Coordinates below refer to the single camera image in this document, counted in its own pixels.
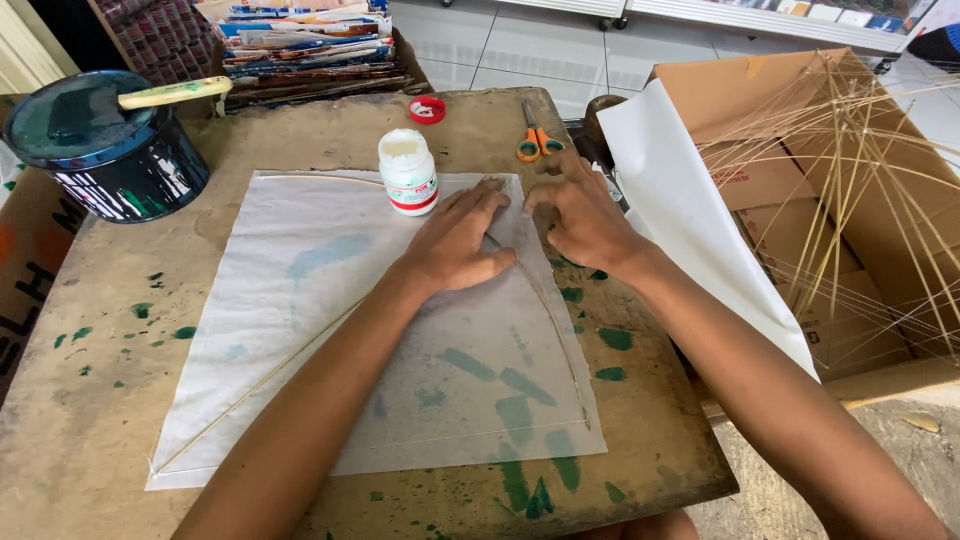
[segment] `person's right hand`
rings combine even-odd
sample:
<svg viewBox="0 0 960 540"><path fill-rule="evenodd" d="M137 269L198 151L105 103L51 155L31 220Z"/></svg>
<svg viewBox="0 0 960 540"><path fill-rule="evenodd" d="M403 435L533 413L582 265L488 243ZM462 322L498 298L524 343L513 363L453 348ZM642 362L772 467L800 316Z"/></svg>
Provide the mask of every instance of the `person's right hand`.
<svg viewBox="0 0 960 540"><path fill-rule="evenodd" d="M551 154L546 168L552 175L562 173L565 182L535 185L523 213L532 215L540 204L556 207L561 220L547 234L547 241L564 257L619 278L624 265L650 242L627 222L603 174L591 170L575 150Z"/></svg>

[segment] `white sheet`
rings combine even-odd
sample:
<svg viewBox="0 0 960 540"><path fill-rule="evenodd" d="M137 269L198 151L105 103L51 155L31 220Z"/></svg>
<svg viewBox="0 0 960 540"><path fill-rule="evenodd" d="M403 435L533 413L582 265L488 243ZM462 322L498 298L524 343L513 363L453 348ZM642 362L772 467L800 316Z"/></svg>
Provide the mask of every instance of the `white sheet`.
<svg viewBox="0 0 960 540"><path fill-rule="evenodd" d="M634 229L820 380L803 331L741 239L663 83L597 118Z"/></svg>
<svg viewBox="0 0 960 540"><path fill-rule="evenodd" d="M367 293L425 219L395 212L381 187L316 178L322 174L377 178L268 172L251 180L163 424L148 490L205 485L336 325L270 373ZM441 197L481 176L440 175ZM586 360L533 222L520 212L519 179L501 176L510 178L504 190L513 204L498 213L490 234L517 249L533 283L515 267L430 299L334 475L607 450Z"/></svg>

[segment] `paint-stained table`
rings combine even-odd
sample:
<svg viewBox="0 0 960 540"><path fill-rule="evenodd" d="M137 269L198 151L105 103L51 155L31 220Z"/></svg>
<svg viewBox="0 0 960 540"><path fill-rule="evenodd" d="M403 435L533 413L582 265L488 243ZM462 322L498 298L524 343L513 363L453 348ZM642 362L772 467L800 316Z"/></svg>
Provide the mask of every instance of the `paint-stained table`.
<svg viewBox="0 0 960 540"><path fill-rule="evenodd" d="M527 97L570 145L543 89L443 94L421 127L441 172L536 174L516 159ZM380 94L187 123L213 171L185 209L141 225L88 220L0 410L0 537L167 538L199 489L144 492L207 292L254 169L375 169L376 141L417 127ZM548 218L536 216L541 233ZM547 538L728 495L726 458L663 329L630 291L562 260L610 451L330 479L297 538Z"/></svg>

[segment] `white tile floor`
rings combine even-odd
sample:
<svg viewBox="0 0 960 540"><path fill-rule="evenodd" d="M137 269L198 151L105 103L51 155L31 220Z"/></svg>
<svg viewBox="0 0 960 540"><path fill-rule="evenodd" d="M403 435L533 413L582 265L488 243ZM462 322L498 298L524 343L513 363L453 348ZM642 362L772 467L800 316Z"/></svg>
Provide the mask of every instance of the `white tile floor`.
<svg viewBox="0 0 960 540"><path fill-rule="evenodd" d="M390 11L437 90L541 86L563 118L583 117L587 102L601 94L632 97L655 63L825 45L780 37L749 39L746 32L667 23L639 13L629 13L626 30L604 33L597 29L596 16L493 0L454 0L448 9L439 0L392 0ZM904 57L881 81L900 93L902 107L916 101L910 118L928 138L960 149L960 78ZM945 81L956 86L943 87ZM925 91L904 93L918 89ZM960 162L953 156L949 160Z"/></svg>

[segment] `white glue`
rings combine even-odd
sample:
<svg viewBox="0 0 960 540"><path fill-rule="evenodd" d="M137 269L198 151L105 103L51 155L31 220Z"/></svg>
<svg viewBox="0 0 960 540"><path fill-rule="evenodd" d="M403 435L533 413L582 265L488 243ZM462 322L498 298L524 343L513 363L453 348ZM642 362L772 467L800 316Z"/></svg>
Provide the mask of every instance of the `white glue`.
<svg viewBox="0 0 960 540"><path fill-rule="evenodd" d="M426 139L416 130L393 130L380 139L380 177L394 209L423 215L437 205L437 171Z"/></svg>

